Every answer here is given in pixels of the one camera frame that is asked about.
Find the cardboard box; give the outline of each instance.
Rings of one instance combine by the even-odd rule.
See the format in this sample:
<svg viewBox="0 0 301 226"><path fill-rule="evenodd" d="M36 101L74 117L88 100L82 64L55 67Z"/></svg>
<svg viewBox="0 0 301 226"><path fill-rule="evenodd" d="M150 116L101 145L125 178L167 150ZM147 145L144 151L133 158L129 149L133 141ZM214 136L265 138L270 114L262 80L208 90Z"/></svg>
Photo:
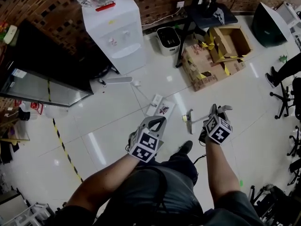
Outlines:
<svg viewBox="0 0 301 226"><path fill-rule="evenodd" d="M182 67L195 91L221 81L245 68L237 60L214 63L207 48L199 44L188 46L182 53Z"/></svg>
<svg viewBox="0 0 301 226"><path fill-rule="evenodd" d="M205 41L215 63L242 59L252 51L249 38L240 25L210 28Z"/></svg>
<svg viewBox="0 0 301 226"><path fill-rule="evenodd" d="M221 65L226 67L230 75L233 75L246 67L246 64L244 62L239 62L238 60L221 62Z"/></svg>

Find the foot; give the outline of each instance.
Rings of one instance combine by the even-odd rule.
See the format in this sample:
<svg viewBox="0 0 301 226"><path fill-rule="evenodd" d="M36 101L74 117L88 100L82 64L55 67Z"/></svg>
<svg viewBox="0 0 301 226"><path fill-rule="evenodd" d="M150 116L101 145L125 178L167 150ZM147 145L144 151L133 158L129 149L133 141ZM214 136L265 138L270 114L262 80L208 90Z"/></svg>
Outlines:
<svg viewBox="0 0 301 226"><path fill-rule="evenodd" d="M180 146L180 150L178 152L188 154L192 149L192 145L192 141L187 141L184 143L184 145Z"/></svg>
<svg viewBox="0 0 301 226"><path fill-rule="evenodd" d="M274 84L274 79L273 76L271 76L269 73L265 74L265 78L267 78L267 81L269 82L269 84L271 85L271 87L275 88L275 84Z"/></svg>

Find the person's leg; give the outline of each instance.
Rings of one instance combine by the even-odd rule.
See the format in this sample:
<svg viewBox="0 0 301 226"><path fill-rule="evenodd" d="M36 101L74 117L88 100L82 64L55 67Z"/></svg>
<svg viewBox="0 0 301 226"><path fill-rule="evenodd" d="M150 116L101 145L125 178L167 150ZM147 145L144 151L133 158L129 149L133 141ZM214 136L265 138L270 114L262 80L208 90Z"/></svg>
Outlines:
<svg viewBox="0 0 301 226"><path fill-rule="evenodd" d="M149 166L149 167L151 167L151 166L160 166L160 163L156 162L155 157L153 157L152 159L150 159L149 162L140 161L136 167L145 167L145 166Z"/></svg>
<svg viewBox="0 0 301 226"><path fill-rule="evenodd" d="M267 74L268 81L276 87L285 78L292 76L301 71L301 53L297 54L294 58L287 61L278 72L271 68L272 75Z"/></svg>
<svg viewBox="0 0 301 226"><path fill-rule="evenodd" d="M187 155L191 148L192 141L187 141L177 153L173 154L168 161L160 163L160 165L183 173L188 176L195 185L198 180L198 172Z"/></svg>

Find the television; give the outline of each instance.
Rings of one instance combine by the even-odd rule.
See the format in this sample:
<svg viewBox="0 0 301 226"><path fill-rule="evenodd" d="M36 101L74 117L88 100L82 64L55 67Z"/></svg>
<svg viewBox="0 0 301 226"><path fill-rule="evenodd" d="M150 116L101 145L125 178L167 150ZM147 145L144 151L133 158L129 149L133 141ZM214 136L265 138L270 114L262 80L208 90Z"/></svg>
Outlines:
<svg viewBox="0 0 301 226"><path fill-rule="evenodd" d="M290 29L280 14L262 2L255 11L252 30L264 47L283 44L291 36Z"/></svg>

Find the floor marking tape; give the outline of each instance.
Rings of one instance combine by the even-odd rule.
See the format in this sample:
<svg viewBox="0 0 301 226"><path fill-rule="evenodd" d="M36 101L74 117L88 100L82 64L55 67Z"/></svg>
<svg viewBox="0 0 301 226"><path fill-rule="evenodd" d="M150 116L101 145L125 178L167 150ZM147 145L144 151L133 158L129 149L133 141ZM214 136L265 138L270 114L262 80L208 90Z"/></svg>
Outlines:
<svg viewBox="0 0 301 226"><path fill-rule="evenodd" d="M49 102L51 102L51 97L50 97L50 81L49 81L49 80L48 80L48 96L49 96L49 98L48 98L48 99L49 99ZM84 180L83 180L83 179L81 178L81 176L79 175L79 172L77 171L76 167L73 165L73 163L72 163L72 161L71 161L71 158L70 158L69 154L68 154L67 151L66 151L65 145L64 145L64 143L63 143L63 141L62 141L62 139L61 139L61 135L60 135L60 133L59 133L57 127L56 127L55 120L52 119L52 122L53 122L53 125L54 125L54 127L55 127L55 132L56 132L56 134L57 134L57 136L58 136L58 139L60 140L61 146L62 146L62 148L63 148L63 150L64 150L64 152L65 152L66 157L68 158L68 160L69 160L71 166L73 167L73 170L75 171L76 175L79 177L80 181L83 182Z"/></svg>

